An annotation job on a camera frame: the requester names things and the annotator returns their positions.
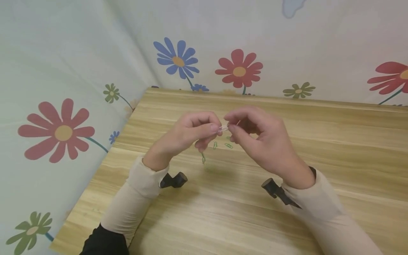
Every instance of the hand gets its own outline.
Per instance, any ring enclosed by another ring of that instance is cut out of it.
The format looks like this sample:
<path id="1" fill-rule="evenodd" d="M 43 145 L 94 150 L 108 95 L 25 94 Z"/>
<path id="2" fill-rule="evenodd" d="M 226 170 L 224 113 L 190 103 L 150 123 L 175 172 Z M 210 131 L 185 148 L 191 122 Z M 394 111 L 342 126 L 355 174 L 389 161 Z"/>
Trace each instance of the hand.
<path id="1" fill-rule="evenodd" d="M 160 171 L 169 165 L 172 157 L 188 149 L 195 141 L 195 148 L 202 153 L 209 142 L 222 135 L 218 132 L 220 126 L 220 120 L 211 111 L 186 113 L 153 144 L 143 163 L 154 171 Z"/>
<path id="2" fill-rule="evenodd" d="M 314 185 L 315 177 L 297 155 L 283 120 L 254 106 L 232 110 L 224 117 L 232 133 L 231 142 L 263 169 L 280 176 L 289 186 L 305 189 Z"/>

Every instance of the wall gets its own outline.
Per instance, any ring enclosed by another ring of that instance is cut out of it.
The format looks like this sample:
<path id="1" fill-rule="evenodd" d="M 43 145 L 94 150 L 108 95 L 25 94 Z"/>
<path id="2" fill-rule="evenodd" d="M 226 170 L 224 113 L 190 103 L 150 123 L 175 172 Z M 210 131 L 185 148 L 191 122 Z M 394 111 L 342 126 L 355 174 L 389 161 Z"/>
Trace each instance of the wall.
<path id="1" fill-rule="evenodd" d="M 151 86 L 408 104 L 395 0 L 3 1 L 1 254 L 47 247 Z"/>

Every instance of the wood grain surface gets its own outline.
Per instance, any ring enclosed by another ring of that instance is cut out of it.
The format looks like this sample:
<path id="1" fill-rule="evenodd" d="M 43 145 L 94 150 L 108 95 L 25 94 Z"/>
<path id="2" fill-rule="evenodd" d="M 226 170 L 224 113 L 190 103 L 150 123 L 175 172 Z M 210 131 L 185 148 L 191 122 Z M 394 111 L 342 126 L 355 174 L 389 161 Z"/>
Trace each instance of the wood grain surface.
<path id="1" fill-rule="evenodd" d="M 123 185 L 135 158 L 186 111 L 255 105 L 284 118 L 299 155 L 334 186 L 348 212 L 384 254 L 408 254 L 408 109 L 313 100 L 148 89 L 57 234 L 51 249 L 79 254 Z M 321 254 L 318 244 L 261 184 L 273 177 L 229 132 L 204 155 L 192 146 L 171 161 L 188 182 L 163 189 L 131 254 Z"/>

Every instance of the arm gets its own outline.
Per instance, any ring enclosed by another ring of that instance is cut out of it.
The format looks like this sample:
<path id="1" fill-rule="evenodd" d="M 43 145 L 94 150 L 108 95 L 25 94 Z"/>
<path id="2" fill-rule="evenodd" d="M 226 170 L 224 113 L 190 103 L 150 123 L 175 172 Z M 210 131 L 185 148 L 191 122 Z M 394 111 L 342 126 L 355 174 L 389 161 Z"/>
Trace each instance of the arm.
<path id="1" fill-rule="evenodd" d="M 347 215 L 324 175 L 316 179 L 296 154 L 281 118 L 256 107 L 242 107 L 225 115 L 231 141 L 240 144 L 263 169 L 280 176 L 285 193 L 300 208 L 295 214 L 310 229 L 327 255 L 380 255 L 369 236 Z M 256 133 L 258 138 L 249 134 Z"/>
<path id="2" fill-rule="evenodd" d="M 170 160 L 195 141 L 195 147 L 203 152 L 211 140 L 222 135 L 220 126 L 213 112 L 183 115 L 144 157 L 135 160 L 99 227 L 85 241 L 81 255 L 128 255 L 127 247 L 150 203 L 159 195 L 159 184 L 169 171 Z"/>

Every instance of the beige sleeve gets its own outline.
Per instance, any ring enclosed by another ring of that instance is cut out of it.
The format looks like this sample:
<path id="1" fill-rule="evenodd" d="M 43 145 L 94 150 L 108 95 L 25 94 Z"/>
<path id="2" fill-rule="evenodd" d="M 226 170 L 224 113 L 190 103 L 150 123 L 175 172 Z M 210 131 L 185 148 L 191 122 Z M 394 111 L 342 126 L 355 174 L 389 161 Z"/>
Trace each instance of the beige sleeve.
<path id="1" fill-rule="evenodd" d="M 155 172 L 146 167 L 139 156 L 129 171 L 129 177 L 112 200 L 101 225 L 105 229 L 123 234 L 130 245 L 136 229 L 151 201 L 159 195 L 159 184 L 169 167 Z"/>
<path id="2" fill-rule="evenodd" d="M 282 184 L 287 196 L 302 209 L 292 207 L 308 226 L 327 255 L 381 255 L 382 252 L 344 210 L 333 187 L 316 171 L 316 183 L 305 190 Z"/>

